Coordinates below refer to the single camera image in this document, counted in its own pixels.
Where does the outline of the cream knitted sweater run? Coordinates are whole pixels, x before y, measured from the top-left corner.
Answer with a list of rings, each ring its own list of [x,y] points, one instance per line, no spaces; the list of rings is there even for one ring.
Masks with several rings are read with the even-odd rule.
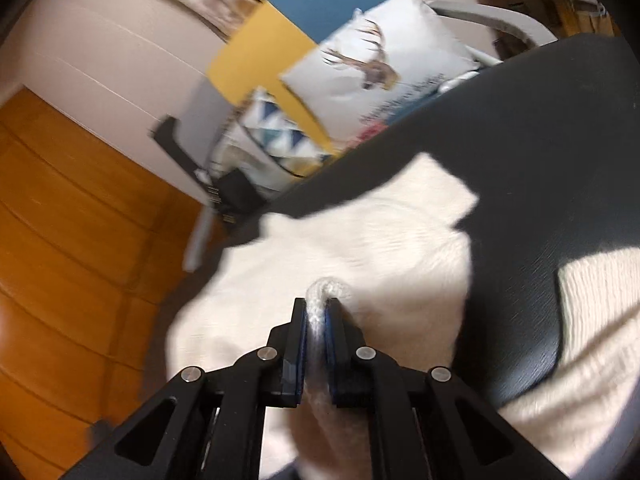
[[[393,179],[318,214],[266,214],[254,242],[228,248],[216,275],[169,327],[166,368],[219,370],[255,350],[307,303],[303,402],[266,422],[265,474],[294,465],[304,479],[367,479],[368,428],[330,401],[323,364],[326,300],[400,365],[454,358],[471,283],[469,237],[457,223],[476,196],[430,155]],[[572,476],[611,434],[639,379],[639,252],[623,248],[559,273],[565,339],[552,376],[501,415]]]

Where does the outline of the black handbag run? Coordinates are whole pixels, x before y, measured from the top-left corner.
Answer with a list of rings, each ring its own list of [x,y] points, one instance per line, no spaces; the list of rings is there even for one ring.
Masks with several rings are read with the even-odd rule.
[[[210,178],[206,188],[214,211],[227,226],[238,226],[267,203],[239,169]]]

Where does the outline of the triangle pattern pillow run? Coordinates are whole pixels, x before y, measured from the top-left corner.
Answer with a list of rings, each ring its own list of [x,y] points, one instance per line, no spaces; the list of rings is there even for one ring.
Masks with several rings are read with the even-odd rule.
[[[258,194],[271,198],[320,169],[331,154],[288,118],[274,96],[257,88],[236,108],[215,142],[215,178],[240,170]]]

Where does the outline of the wooden wardrobe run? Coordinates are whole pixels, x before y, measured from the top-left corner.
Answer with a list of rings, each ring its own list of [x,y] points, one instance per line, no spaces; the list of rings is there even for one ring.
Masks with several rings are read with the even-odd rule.
[[[28,89],[1,109],[1,442],[55,479],[142,399],[200,204]]]

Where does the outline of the pink cloth on sofa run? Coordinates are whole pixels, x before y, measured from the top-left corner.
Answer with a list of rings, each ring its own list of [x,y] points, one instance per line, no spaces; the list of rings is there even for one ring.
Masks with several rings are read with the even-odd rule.
[[[363,130],[363,132],[358,133],[356,136],[349,140],[348,147],[356,148],[360,144],[363,144],[364,142],[375,138],[378,134],[380,134],[387,128],[388,125],[385,122],[376,122],[375,124],[368,125],[367,128]]]

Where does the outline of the grey yellow blue sofa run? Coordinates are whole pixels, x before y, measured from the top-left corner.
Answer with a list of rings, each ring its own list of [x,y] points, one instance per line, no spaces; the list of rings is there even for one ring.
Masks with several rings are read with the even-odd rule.
[[[182,266],[202,263],[215,220],[233,226],[341,154],[497,59],[460,41],[460,20],[535,49],[525,14],[437,0],[265,0],[153,140],[205,192]]]

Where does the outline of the white deer print pillow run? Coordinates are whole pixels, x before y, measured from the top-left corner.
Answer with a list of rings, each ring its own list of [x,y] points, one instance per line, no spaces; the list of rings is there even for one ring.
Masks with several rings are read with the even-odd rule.
[[[470,52],[424,0],[385,0],[352,18],[280,81],[336,148],[443,84],[478,69]]]

